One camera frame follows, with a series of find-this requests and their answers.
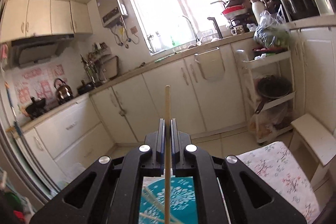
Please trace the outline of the wooden chopstick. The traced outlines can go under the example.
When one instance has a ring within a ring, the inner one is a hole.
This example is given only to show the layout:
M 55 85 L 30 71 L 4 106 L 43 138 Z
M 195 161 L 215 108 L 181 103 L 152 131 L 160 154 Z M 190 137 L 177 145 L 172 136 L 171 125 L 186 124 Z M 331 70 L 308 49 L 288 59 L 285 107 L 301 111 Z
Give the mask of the wooden chopstick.
M 165 86 L 165 224 L 170 224 L 171 87 Z

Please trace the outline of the kitchen faucet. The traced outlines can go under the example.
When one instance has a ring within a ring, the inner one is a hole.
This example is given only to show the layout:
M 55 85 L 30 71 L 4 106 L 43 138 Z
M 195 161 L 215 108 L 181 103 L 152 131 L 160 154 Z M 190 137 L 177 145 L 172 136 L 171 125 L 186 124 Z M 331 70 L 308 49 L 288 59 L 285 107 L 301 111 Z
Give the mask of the kitchen faucet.
M 182 17 L 185 18 L 185 20 L 187 20 L 187 22 L 189 23 L 189 25 L 190 25 L 190 27 L 191 27 L 191 30 L 192 30 L 192 32 L 193 32 L 193 34 L 194 34 L 194 36 L 195 36 L 195 42 L 196 42 L 196 45 L 197 45 L 197 46 L 201 46 L 201 45 L 202 45 L 202 41 L 201 41 L 200 38 L 198 38 L 197 33 L 195 32 L 195 28 L 194 28 L 194 26 L 193 26 L 191 20 L 189 20 L 189 18 L 188 18 L 187 16 L 185 16 L 185 15 L 183 15 Z

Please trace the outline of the floral white tablecloth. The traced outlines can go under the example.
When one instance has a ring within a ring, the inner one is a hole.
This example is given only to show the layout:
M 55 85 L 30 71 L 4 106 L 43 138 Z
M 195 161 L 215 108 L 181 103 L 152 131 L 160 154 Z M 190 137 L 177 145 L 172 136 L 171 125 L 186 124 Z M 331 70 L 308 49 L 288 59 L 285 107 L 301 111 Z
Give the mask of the floral white tablecloth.
M 313 223 L 320 208 L 313 188 L 289 148 L 281 141 L 245 152 L 238 158 Z

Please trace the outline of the white hanging trash bin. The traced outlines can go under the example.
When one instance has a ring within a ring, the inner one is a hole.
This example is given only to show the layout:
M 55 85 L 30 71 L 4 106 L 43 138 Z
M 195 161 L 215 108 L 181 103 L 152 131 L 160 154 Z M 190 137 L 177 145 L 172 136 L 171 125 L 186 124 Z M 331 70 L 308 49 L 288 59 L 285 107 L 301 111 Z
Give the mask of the white hanging trash bin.
M 194 56 L 205 80 L 219 79 L 224 75 L 225 67 L 219 47 L 203 53 L 196 53 Z

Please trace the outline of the copper kettle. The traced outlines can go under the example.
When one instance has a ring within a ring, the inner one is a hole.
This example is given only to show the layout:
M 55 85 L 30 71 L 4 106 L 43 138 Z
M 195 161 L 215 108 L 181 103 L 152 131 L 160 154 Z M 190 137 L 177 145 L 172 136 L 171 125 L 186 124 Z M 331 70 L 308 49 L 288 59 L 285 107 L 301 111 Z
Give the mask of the copper kettle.
M 56 89 L 55 96 L 58 104 L 62 105 L 74 98 L 71 87 L 67 85 L 62 79 L 56 78 L 54 80 L 54 88 Z

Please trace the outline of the black pan in cart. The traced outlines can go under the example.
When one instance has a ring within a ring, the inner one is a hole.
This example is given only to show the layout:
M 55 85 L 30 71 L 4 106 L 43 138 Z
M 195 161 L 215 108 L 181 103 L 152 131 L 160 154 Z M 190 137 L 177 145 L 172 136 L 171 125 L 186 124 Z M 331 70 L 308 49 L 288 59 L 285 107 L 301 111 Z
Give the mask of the black pan in cart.
M 261 97 L 261 102 L 255 110 L 255 114 L 259 114 L 267 102 L 287 96 L 292 91 L 292 84 L 284 77 L 270 75 L 257 83 L 256 90 Z

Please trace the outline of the white rolling shelf cart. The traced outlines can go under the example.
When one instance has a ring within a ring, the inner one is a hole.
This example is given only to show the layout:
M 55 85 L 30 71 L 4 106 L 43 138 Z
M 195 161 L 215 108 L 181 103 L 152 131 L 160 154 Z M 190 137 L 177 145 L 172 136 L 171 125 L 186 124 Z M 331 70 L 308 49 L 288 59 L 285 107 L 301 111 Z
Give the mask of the white rolling shelf cart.
M 291 130 L 295 88 L 290 51 L 250 59 L 235 53 L 248 130 L 264 144 Z

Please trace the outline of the black wok on stove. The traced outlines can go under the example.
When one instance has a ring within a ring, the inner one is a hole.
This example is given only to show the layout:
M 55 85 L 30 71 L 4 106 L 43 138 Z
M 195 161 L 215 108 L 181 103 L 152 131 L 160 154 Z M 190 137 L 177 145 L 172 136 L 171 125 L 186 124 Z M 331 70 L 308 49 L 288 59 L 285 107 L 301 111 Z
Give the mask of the black wok on stove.
M 46 99 L 31 97 L 31 103 L 25 108 L 26 113 L 31 120 L 34 120 L 47 112 Z

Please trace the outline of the green vegetables plastic bag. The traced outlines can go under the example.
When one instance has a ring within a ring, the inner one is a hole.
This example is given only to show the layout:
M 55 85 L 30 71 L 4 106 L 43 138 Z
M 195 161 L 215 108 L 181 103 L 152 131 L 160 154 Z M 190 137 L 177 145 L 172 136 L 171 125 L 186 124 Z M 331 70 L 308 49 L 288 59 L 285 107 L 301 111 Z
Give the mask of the green vegetables plastic bag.
M 264 48 L 288 48 L 289 32 L 283 26 L 285 16 L 282 8 L 276 14 L 270 14 L 268 11 L 263 11 L 260 14 L 260 22 L 256 28 L 253 39 L 256 43 Z

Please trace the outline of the range hood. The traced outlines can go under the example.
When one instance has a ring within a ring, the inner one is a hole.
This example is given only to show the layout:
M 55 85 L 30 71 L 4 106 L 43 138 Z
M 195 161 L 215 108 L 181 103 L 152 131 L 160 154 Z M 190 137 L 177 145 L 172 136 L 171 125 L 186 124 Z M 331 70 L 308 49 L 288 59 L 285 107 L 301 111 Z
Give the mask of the range hood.
M 9 50 L 9 65 L 24 68 L 49 62 L 52 57 L 60 56 L 74 38 L 74 34 L 62 34 L 14 40 Z

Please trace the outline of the white thermos bottle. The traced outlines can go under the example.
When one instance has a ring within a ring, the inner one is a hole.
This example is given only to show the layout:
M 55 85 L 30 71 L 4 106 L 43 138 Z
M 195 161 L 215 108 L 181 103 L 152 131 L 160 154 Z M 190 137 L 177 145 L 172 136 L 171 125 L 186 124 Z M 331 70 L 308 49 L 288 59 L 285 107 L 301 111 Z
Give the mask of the white thermos bottle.
M 263 0 L 250 0 L 253 14 L 257 24 L 260 23 L 260 14 L 266 10 L 266 5 Z

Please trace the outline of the wall spice rack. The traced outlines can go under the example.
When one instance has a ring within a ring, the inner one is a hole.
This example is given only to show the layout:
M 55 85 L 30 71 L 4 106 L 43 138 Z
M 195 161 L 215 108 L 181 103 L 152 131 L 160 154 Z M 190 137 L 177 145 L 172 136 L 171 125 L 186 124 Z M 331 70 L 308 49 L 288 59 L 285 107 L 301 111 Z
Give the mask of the wall spice rack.
M 87 57 L 81 56 L 84 70 L 94 87 L 115 79 L 120 74 L 119 57 L 113 55 L 105 42 L 93 44 Z

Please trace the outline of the wall water heater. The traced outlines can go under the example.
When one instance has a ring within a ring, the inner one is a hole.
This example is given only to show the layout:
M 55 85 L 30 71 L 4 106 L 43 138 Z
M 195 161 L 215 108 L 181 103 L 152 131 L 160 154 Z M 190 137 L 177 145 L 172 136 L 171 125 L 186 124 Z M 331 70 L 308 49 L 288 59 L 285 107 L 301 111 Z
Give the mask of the wall water heater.
M 112 28 L 128 17 L 123 0 L 96 0 L 102 26 Z

